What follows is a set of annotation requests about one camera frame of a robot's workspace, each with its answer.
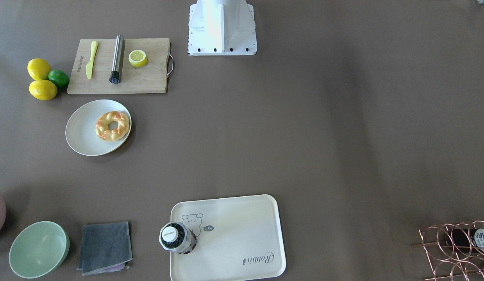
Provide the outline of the glazed twisted donut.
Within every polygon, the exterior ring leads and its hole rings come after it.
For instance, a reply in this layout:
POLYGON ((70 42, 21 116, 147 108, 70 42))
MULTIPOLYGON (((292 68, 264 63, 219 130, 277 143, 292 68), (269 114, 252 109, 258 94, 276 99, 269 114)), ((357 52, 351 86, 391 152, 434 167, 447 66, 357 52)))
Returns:
POLYGON ((126 114, 119 111, 111 111, 102 114, 95 123, 95 131, 102 140, 117 141, 122 139, 130 130, 130 121, 126 114), (116 122, 117 128, 110 129, 110 123, 116 122))

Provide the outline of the white round plate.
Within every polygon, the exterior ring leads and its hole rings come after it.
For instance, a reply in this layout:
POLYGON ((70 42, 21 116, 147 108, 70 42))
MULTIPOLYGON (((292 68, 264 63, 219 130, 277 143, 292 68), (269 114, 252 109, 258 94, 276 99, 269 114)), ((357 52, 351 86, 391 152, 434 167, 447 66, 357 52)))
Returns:
POLYGON ((81 155, 91 157, 105 155, 118 149, 130 132, 115 141, 102 140, 95 133, 95 124, 99 117, 111 111, 126 114, 129 125, 132 126, 131 115, 124 105, 112 100, 91 101, 79 107, 68 120, 65 135, 70 148, 81 155))

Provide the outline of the cream rabbit tray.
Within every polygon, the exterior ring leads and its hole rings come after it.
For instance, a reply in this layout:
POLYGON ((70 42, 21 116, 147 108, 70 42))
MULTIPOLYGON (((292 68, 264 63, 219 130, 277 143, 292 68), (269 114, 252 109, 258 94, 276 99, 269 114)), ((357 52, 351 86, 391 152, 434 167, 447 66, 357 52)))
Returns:
POLYGON ((190 254, 170 255, 173 281, 247 281, 287 266, 277 201, 268 194, 177 203, 170 219, 197 237, 190 254))

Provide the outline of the dark drink bottle white cap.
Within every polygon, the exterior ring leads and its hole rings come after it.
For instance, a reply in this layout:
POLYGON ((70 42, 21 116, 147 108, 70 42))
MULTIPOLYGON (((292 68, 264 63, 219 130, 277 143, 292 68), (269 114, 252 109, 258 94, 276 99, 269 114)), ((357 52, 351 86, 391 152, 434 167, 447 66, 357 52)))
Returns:
POLYGON ((169 222, 161 228, 158 241, 166 251, 184 255, 195 249, 197 237, 183 223, 169 222))

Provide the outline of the half lemon slice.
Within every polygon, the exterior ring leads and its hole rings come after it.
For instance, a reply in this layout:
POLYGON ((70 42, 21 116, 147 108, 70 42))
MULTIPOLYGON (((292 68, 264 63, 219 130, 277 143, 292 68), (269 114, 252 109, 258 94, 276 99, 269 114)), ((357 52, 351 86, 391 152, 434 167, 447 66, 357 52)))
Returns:
POLYGON ((148 57, 143 50, 133 50, 128 55, 128 62, 131 66, 141 67, 148 62, 148 57))

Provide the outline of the bamboo cutting board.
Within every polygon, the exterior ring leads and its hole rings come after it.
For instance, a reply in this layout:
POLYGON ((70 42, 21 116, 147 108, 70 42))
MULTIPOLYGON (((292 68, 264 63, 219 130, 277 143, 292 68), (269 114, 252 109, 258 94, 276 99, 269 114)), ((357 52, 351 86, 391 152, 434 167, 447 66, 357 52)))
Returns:
POLYGON ((81 39, 73 64, 68 94, 163 94, 167 92, 168 67, 173 65, 169 53, 169 38, 124 39, 122 66, 119 71, 121 80, 118 84, 109 81, 114 57, 116 39, 81 39), (86 65, 91 57, 91 43, 98 42, 94 57, 92 78, 86 76, 86 65), (133 50, 143 50, 148 62, 144 66, 134 67, 128 61, 133 50))

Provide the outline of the steel cylindrical muddler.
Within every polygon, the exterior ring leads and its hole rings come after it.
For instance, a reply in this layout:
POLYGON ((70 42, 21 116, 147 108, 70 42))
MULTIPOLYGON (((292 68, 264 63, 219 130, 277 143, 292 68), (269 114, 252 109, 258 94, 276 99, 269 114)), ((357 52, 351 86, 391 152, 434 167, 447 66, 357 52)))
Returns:
POLYGON ((118 35, 115 41, 114 55, 112 59, 112 66, 110 71, 109 82, 112 84, 119 84, 121 82, 121 68, 123 61, 125 40, 122 35, 118 35))

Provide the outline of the grey folded cloth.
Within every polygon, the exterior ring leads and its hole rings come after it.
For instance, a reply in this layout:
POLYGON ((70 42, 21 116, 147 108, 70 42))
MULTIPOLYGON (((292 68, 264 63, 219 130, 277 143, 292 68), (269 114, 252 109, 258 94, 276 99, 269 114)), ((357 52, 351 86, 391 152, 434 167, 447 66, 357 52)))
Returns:
POLYGON ((77 270, 84 276, 123 270, 133 260, 129 222, 87 224, 77 270))

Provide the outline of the yellow plastic knife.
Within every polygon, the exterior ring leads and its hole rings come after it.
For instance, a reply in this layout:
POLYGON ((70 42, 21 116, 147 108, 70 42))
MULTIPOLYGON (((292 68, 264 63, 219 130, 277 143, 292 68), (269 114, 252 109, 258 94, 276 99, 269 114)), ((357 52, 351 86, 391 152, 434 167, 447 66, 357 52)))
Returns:
POLYGON ((87 62, 86 68, 85 68, 86 78, 88 80, 91 80, 93 76, 93 65, 94 65, 94 60, 97 53, 98 45, 99 45, 98 41, 91 42, 89 62, 87 62))

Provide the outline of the green lime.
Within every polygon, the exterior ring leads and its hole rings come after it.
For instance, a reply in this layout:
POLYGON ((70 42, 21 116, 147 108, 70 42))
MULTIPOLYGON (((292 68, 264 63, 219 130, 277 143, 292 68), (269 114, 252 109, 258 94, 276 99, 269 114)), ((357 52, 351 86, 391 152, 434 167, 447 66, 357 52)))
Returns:
POLYGON ((53 82, 53 84, 56 85, 56 87, 58 88, 67 87, 70 82, 69 76, 59 69, 53 69, 49 71, 48 80, 53 82))

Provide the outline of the yellow lemon lower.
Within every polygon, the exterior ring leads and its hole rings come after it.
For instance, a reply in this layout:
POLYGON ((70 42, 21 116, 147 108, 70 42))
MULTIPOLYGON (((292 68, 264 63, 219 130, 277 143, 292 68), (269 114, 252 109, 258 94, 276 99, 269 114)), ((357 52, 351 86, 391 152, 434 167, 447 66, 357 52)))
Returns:
POLYGON ((49 101, 56 97, 56 85, 49 80, 35 80, 29 85, 30 94, 36 99, 49 101))

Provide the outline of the yellow lemon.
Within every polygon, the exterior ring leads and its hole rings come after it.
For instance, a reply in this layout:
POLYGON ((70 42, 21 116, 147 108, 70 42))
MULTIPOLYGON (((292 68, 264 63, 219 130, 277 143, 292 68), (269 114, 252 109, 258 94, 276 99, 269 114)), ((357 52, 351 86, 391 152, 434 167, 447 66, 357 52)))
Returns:
POLYGON ((33 80, 48 80, 51 70, 50 64, 45 59, 34 58, 27 64, 27 71, 33 80))
POLYGON ((30 94, 36 99, 49 101, 56 97, 56 85, 49 80, 35 80, 29 85, 30 94))

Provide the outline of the yellow lemon upper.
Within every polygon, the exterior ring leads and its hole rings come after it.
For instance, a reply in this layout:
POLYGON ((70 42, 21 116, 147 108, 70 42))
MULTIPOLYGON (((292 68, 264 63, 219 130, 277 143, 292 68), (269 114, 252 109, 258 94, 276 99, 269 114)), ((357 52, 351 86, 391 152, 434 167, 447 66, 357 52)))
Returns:
POLYGON ((48 80, 51 70, 50 64, 45 59, 34 58, 27 64, 27 71, 33 80, 48 80))

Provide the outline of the mint green bowl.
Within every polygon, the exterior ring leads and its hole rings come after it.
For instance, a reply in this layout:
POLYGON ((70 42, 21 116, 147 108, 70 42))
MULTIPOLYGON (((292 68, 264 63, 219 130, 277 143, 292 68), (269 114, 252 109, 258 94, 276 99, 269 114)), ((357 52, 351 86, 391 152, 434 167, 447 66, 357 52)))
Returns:
POLYGON ((13 241, 9 265, 24 279, 36 279, 63 263, 70 247, 67 232, 55 222, 36 222, 25 228, 13 241))

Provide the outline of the bottle in rack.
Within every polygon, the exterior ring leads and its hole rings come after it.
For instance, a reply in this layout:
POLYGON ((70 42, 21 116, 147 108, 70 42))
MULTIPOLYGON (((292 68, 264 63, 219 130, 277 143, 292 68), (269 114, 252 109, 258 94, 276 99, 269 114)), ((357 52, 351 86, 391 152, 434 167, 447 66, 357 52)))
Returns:
POLYGON ((484 254, 484 228, 453 228, 445 244, 463 254, 484 254))

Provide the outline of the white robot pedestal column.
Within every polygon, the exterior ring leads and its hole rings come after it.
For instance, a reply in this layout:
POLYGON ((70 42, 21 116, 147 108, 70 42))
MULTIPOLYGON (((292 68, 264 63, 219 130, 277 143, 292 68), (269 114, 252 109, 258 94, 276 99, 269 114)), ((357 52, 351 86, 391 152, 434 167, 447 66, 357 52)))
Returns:
POLYGON ((198 0, 189 7, 190 56, 255 55, 254 7, 245 0, 198 0))

